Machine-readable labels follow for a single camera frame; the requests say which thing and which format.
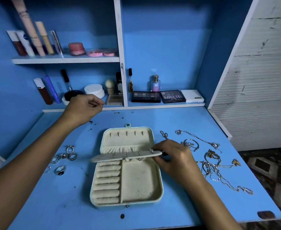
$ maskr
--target person's left hand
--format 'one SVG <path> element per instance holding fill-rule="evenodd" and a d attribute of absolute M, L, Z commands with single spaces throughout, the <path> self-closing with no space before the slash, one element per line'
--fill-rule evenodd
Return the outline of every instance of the person's left hand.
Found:
<path fill-rule="evenodd" d="M 77 95 L 71 98 L 61 119 L 77 128 L 88 123 L 92 117 L 102 111 L 104 101 L 93 94 Z"/>

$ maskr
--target jewelry box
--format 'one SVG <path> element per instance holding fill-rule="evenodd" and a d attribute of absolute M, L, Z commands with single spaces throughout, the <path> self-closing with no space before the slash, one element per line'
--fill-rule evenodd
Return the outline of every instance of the jewelry box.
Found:
<path fill-rule="evenodd" d="M 149 127 L 107 129 L 100 155 L 91 159 L 96 168 L 90 200 L 96 207 L 153 203 L 164 192 L 161 171 L 152 159 L 154 137 Z"/>

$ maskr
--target blue table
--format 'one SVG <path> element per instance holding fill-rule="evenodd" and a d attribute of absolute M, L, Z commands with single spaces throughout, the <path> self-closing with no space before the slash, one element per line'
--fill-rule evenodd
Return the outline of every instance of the blue table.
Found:
<path fill-rule="evenodd" d="M 44 113 L 7 161 L 23 151 L 61 114 Z M 133 127 L 150 127 L 156 143 L 164 140 L 161 130 L 168 133 L 169 139 L 177 142 L 190 138 L 185 133 L 176 135 L 174 131 L 178 129 L 189 131 L 208 142 L 219 143 L 223 153 L 216 152 L 221 156 L 222 165 L 231 165 L 234 158 L 242 165 L 231 169 L 221 168 L 223 177 L 234 187 L 240 185 L 254 191 L 254 195 L 236 192 L 221 182 L 208 178 L 234 218 L 238 222 L 260 221 L 257 212 L 266 210 L 272 211 L 276 218 L 281 218 L 280 210 L 204 107 L 103 111 L 92 121 L 97 125 L 88 123 L 74 130 L 57 152 L 64 153 L 66 145 L 72 144 L 78 153 L 77 160 L 65 159 L 51 165 L 50 172 L 42 175 L 9 230 L 146 229 L 200 225 L 189 197 L 164 172 L 164 196 L 159 203 L 101 209 L 96 209 L 91 204 L 89 192 L 95 164 L 90 163 L 89 159 L 99 153 L 102 135 L 106 129 L 124 127 L 126 123 Z M 193 152 L 193 155 L 197 161 L 202 161 L 204 153 L 208 149 L 214 149 L 200 140 L 197 142 L 200 149 Z M 60 165 L 66 165 L 63 176 L 53 173 Z"/>

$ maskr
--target forearm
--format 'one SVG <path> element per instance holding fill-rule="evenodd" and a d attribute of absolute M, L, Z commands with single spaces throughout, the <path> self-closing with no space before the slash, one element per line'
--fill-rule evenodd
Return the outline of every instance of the forearm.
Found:
<path fill-rule="evenodd" d="M 0 169 L 0 229 L 8 228 L 14 220 L 72 130 L 72 126 L 59 118 L 21 154 Z"/>
<path fill-rule="evenodd" d="M 211 184 L 204 178 L 195 179 L 185 187 L 209 230 L 242 230 Z"/>

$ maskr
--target white corrugated panel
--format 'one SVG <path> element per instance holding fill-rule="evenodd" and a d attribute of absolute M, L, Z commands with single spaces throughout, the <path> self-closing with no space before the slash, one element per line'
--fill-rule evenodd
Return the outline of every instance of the white corrugated panel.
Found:
<path fill-rule="evenodd" d="M 281 147 L 281 0 L 259 0 L 212 111 L 237 151 Z"/>

